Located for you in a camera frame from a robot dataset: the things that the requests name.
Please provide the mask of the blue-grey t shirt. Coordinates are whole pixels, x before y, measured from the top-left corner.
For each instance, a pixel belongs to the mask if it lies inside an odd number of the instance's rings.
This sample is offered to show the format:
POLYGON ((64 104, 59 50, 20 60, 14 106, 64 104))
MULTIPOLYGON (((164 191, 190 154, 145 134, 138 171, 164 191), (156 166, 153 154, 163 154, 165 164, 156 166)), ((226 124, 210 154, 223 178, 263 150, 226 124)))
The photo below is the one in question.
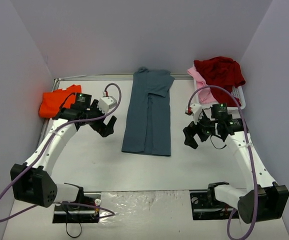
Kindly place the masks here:
POLYGON ((133 74, 121 151, 171 156, 170 88, 174 77, 164 69, 139 68, 133 74))

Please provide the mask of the orange t shirt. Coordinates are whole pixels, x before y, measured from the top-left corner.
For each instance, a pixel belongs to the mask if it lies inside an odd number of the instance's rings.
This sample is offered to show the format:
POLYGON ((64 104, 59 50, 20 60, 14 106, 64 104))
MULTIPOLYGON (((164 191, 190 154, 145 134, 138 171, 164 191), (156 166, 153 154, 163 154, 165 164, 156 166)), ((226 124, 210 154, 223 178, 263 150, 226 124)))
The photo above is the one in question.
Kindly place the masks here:
POLYGON ((42 103, 40 105, 38 115, 40 118, 50 119, 57 115, 59 110, 70 108, 75 102, 74 93, 81 93, 81 85, 71 85, 66 89, 57 89, 52 92, 44 92, 42 94, 42 103))

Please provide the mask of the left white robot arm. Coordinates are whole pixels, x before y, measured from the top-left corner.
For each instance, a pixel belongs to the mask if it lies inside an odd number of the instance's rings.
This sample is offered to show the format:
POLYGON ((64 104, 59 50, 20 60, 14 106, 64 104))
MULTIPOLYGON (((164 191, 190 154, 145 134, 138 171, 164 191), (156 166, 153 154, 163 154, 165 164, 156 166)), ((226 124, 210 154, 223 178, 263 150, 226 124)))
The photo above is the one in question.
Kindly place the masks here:
POLYGON ((12 191, 18 201, 48 208, 52 204, 67 202, 73 209, 84 206, 83 188, 72 184, 56 184, 52 171, 63 149, 79 128, 89 125, 105 138, 114 132, 116 117, 108 123, 104 120, 117 100, 104 94, 100 99, 77 93, 69 108, 62 107, 53 119, 53 125, 35 153, 23 164, 15 164, 10 170, 12 191))

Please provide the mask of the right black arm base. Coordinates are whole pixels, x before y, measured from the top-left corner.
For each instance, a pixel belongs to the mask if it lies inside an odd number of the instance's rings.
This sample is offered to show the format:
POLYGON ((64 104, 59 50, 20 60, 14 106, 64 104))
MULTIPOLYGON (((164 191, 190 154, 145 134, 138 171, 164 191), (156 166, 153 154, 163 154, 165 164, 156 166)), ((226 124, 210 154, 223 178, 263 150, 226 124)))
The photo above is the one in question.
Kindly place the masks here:
POLYGON ((233 210, 226 203, 212 205, 207 190, 190 190, 189 196, 194 221, 228 220, 233 210))

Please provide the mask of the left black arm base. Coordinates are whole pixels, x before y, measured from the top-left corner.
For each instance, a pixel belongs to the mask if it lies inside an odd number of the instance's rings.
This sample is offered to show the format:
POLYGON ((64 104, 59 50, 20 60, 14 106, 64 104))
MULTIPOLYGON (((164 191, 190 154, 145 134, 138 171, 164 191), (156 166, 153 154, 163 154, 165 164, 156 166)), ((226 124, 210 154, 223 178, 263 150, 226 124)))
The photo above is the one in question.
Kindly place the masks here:
MULTIPOLYGON (((85 192, 81 202, 85 205, 100 206, 100 192, 85 192)), ((99 222, 99 210, 95 208, 55 204, 53 209, 53 224, 93 224, 99 222)))

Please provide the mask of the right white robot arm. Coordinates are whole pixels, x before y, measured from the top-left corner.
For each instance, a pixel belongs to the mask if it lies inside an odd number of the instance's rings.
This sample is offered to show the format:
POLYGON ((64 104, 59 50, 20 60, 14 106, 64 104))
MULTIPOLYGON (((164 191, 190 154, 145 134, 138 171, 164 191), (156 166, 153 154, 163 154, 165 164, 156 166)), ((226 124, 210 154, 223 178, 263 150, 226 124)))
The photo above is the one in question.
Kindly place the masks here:
POLYGON ((208 117, 197 103, 186 109, 186 114, 192 116, 193 121, 183 129, 184 144, 197 149, 195 136, 201 142, 211 137, 221 139, 235 157, 246 190, 239 190, 225 181, 210 183, 206 194, 207 203, 213 207, 228 205, 235 208, 246 224, 252 222, 254 212, 257 222, 281 218, 289 198, 288 188, 279 185, 266 170, 244 121, 233 118, 225 103, 214 104, 210 110, 211 116, 208 117))

